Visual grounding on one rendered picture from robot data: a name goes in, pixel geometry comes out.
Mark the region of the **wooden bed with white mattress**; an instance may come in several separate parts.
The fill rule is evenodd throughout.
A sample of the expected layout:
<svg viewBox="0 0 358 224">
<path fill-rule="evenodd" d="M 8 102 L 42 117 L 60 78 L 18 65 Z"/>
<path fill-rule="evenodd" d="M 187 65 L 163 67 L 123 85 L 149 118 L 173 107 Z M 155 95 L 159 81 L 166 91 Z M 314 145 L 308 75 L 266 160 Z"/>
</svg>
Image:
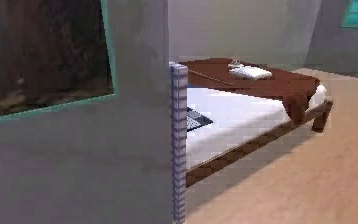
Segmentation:
<svg viewBox="0 0 358 224">
<path fill-rule="evenodd" d="M 213 121 L 187 132 L 186 185 L 211 176 L 253 151 L 311 121 L 324 130 L 333 102 L 320 83 L 305 117 L 295 124 L 279 100 L 190 85 L 187 106 Z"/>
</svg>

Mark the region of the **brown bed blanket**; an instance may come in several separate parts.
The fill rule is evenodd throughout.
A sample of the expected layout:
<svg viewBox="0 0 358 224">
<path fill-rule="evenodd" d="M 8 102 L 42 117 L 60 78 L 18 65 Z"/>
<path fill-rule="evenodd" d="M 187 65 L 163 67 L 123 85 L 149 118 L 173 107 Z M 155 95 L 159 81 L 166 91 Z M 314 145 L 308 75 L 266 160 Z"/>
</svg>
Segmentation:
<svg viewBox="0 0 358 224">
<path fill-rule="evenodd" d="M 309 101 L 320 85 L 318 78 L 266 67 L 266 70 L 272 73 L 271 77 L 249 80 L 231 75 L 228 68 L 228 64 L 231 62 L 232 60 L 228 58 L 210 58 L 184 61 L 183 65 L 187 66 L 188 70 L 194 70 L 233 83 L 232 85 L 225 85 L 189 73 L 188 83 L 190 85 L 279 100 L 282 102 L 287 115 L 295 124 L 300 124 L 303 121 L 305 111 L 309 107 Z"/>
</svg>

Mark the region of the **dark laptop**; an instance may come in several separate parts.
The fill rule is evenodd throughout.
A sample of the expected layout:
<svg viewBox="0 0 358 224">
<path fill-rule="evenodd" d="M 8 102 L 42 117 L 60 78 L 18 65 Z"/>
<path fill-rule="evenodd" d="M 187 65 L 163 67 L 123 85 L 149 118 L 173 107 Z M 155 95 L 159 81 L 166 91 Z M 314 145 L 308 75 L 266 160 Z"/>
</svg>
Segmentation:
<svg viewBox="0 0 358 224">
<path fill-rule="evenodd" d="M 187 131 L 193 131 L 200 127 L 212 124 L 213 121 L 208 117 L 200 114 L 192 108 L 187 108 Z"/>
</svg>

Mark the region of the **pale striped door edge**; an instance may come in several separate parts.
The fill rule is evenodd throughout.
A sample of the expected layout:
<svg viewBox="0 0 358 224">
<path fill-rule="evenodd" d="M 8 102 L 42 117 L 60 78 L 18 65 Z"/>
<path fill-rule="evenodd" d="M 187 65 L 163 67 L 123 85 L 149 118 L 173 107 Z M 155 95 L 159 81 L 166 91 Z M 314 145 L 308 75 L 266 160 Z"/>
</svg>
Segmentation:
<svg viewBox="0 0 358 224">
<path fill-rule="evenodd" d="M 170 62 L 172 219 L 185 224 L 188 68 Z"/>
</svg>

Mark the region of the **thin brown stick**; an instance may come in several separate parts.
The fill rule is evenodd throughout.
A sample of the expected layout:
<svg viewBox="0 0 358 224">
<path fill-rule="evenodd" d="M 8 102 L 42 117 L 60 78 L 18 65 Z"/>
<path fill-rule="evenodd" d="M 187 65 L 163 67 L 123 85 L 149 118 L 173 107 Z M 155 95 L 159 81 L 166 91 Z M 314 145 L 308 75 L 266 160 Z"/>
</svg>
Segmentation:
<svg viewBox="0 0 358 224">
<path fill-rule="evenodd" d="M 188 73 L 192 73 L 194 75 L 197 75 L 197 76 L 209 79 L 209 80 L 213 80 L 215 82 L 222 83 L 222 84 L 225 84 L 225 85 L 232 85 L 233 84 L 233 83 L 230 83 L 230 82 L 227 82 L 227 81 L 224 81 L 224 80 L 220 80 L 220 79 L 217 79 L 217 78 L 214 78 L 214 77 L 211 77 L 211 76 L 208 76 L 206 74 L 203 74 L 203 73 L 200 73 L 200 72 L 197 72 L 197 71 L 194 71 L 194 70 L 190 70 L 190 69 L 188 70 Z"/>
</svg>

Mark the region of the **white folded cloth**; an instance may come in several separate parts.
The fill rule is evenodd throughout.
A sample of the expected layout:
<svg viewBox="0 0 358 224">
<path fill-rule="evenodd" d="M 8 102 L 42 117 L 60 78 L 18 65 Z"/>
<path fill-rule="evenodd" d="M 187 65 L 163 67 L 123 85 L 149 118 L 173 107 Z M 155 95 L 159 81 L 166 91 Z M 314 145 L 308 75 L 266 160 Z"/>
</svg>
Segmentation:
<svg viewBox="0 0 358 224">
<path fill-rule="evenodd" d="M 258 80 L 272 76 L 270 71 L 259 67 L 244 65 L 237 60 L 232 61 L 229 65 L 229 73 L 240 78 Z"/>
</svg>

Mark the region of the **teal framed dark picture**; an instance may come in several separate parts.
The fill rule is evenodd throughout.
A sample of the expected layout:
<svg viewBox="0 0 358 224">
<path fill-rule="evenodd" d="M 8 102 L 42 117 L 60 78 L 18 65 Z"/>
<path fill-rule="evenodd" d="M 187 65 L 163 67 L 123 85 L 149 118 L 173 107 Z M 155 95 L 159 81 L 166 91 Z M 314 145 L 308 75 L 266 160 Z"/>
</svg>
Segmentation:
<svg viewBox="0 0 358 224">
<path fill-rule="evenodd" d="M 115 92 L 108 0 L 0 0 L 0 119 Z"/>
</svg>

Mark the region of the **teal window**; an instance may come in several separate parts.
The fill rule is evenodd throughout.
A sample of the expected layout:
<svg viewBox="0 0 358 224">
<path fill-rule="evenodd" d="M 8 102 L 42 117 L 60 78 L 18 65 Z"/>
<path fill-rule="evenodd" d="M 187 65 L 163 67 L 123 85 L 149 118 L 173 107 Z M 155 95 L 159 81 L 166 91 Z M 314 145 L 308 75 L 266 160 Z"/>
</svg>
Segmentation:
<svg viewBox="0 0 358 224">
<path fill-rule="evenodd" d="M 349 0 L 342 26 L 345 28 L 358 28 L 358 0 Z"/>
</svg>

